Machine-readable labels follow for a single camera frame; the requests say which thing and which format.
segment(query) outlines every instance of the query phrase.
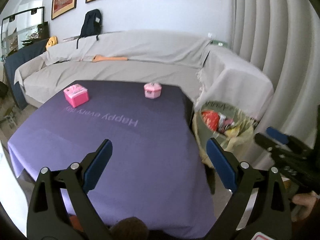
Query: octagonal pink box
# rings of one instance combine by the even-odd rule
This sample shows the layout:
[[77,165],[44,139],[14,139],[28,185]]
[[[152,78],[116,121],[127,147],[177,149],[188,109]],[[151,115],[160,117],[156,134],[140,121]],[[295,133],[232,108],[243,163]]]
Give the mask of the octagonal pink box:
[[144,85],[144,95],[146,98],[158,98],[161,95],[161,85],[159,83],[148,83]]
[[79,84],[72,85],[63,90],[66,100],[75,108],[89,101],[88,90]]

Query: hand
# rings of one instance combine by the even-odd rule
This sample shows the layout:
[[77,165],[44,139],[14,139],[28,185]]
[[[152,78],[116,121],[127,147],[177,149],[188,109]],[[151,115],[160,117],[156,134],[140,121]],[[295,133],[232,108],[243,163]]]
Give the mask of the hand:
[[297,194],[292,198],[292,202],[296,205],[302,206],[299,212],[292,217],[292,221],[300,221],[307,218],[317,201],[316,194],[314,192]]

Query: table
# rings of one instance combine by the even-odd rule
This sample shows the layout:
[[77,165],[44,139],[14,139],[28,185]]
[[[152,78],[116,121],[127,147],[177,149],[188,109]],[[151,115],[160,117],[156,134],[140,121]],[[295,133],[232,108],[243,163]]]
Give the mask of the table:
[[[196,141],[189,129],[190,100],[163,85],[159,98],[144,97],[143,83],[75,81],[90,100],[72,108],[63,91],[36,110],[8,142],[16,176],[36,180],[42,167],[67,168],[105,138],[113,155],[88,193],[108,225],[136,216],[150,230],[185,239],[203,237],[215,222],[213,201]],[[73,214],[66,192],[66,208]]]

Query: white wall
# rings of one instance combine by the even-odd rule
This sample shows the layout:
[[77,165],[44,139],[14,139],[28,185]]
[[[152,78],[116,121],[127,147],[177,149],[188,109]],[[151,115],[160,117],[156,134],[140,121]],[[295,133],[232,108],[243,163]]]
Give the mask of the white wall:
[[231,44],[233,0],[77,0],[77,8],[51,21],[52,0],[44,0],[45,20],[59,40],[81,32],[86,12],[100,9],[103,32],[130,29],[186,31]]

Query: blue rubber pad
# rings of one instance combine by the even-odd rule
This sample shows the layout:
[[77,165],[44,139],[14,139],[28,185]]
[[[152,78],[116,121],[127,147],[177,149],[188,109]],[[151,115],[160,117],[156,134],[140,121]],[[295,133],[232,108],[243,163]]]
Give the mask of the blue rubber pad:
[[111,141],[107,141],[84,173],[82,189],[86,194],[96,187],[101,174],[112,156],[112,149]]
[[289,140],[288,140],[288,136],[283,134],[283,133],[280,133],[278,130],[272,128],[272,127],[268,127],[266,129],[266,133],[267,135],[269,135],[271,138],[277,140],[278,142],[282,143],[282,144],[287,144],[289,143]]
[[238,189],[236,173],[225,158],[220,148],[211,139],[207,142],[207,154],[215,170],[217,171],[224,187],[235,193]]

